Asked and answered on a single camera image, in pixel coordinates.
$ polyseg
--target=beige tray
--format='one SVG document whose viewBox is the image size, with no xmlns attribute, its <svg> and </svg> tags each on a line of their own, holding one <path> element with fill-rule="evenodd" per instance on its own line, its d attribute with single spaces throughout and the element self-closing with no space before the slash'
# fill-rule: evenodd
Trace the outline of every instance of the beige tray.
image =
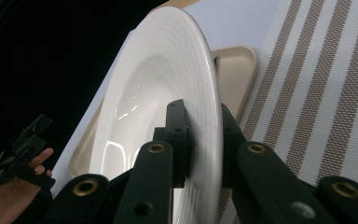
<svg viewBox="0 0 358 224">
<path fill-rule="evenodd" d="M 222 103 L 228 107 L 238 122 L 258 69 L 255 52 L 248 46 L 233 46 L 212 50 L 211 55 L 216 65 Z M 101 107 L 102 103 L 93 115 L 69 161 L 68 170 L 72 177 L 89 172 L 91 151 Z"/>
</svg>

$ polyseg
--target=brass insert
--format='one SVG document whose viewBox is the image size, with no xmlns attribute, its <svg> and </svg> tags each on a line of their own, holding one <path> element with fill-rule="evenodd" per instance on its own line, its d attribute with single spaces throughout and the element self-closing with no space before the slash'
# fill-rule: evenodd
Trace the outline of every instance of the brass insert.
<svg viewBox="0 0 358 224">
<path fill-rule="evenodd" d="M 349 199 L 358 198 L 358 189 L 348 182 L 336 182 L 332 184 L 333 190 Z"/>
<path fill-rule="evenodd" d="M 148 148 L 148 150 L 149 150 L 149 152 L 160 153 L 165 150 L 165 146 L 163 146 L 161 144 L 155 144 L 155 145 L 151 145 Z"/>
<path fill-rule="evenodd" d="M 249 144 L 248 149 L 249 149 L 249 151 L 254 152 L 254 153 L 264 153 L 266 151 L 266 149 L 263 146 L 261 146 L 260 144 L 256 144 L 256 143 Z"/>
<path fill-rule="evenodd" d="M 98 181 L 94 178 L 85 179 L 74 187 L 74 194 L 83 197 L 93 193 L 98 188 Z"/>
</svg>

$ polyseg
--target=human hand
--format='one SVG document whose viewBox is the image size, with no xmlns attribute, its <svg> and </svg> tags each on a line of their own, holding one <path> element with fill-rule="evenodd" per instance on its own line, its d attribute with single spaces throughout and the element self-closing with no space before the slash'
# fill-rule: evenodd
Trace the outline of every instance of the human hand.
<svg viewBox="0 0 358 224">
<path fill-rule="evenodd" d="M 48 147 L 38 156 L 34 157 L 28 165 L 34 168 L 37 175 L 51 177 L 51 171 L 45 170 L 42 164 L 51 154 L 53 149 Z M 0 224 L 12 223 L 28 207 L 37 192 L 41 188 L 26 180 L 14 178 L 0 185 Z"/>
</svg>

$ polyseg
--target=finger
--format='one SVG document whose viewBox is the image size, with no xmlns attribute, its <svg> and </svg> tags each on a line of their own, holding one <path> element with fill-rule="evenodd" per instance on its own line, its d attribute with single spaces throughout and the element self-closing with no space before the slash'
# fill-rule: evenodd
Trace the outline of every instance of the finger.
<svg viewBox="0 0 358 224">
<path fill-rule="evenodd" d="M 53 173 L 50 170 L 46 171 L 46 176 L 51 177 L 52 175 L 53 175 Z"/>
<path fill-rule="evenodd" d="M 34 172 L 37 174 L 37 175 L 41 175 L 43 173 L 45 173 L 45 167 L 43 165 L 38 165 L 34 168 Z"/>
<path fill-rule="evenodd" d="M 49 156 L 51 156 L 51 154 L 53 154 L 53 152 L 54 151 L 53 151 L 53 149 L 51 147 L 46 148 L 39 155 L 37 155 L 36 157 L 31 159 L 30 162 L 28 162 L 28 165 L 30 167 L 34 168 L 37 165 L 42 164 L 42 162 L 45 161 Z"/>
</svg>

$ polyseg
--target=black background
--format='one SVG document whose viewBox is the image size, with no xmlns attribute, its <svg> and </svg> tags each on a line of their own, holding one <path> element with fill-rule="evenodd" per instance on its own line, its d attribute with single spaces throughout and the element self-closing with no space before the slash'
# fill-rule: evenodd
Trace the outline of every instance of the black background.
<svg viewBox="0 0 358 224">
<path fill-rule="evenodd" d="M 22 0 L 0 19 L 0 147 L 40 114 L 52 169 L 129 31 L 161 0 Z"/>
</svg>

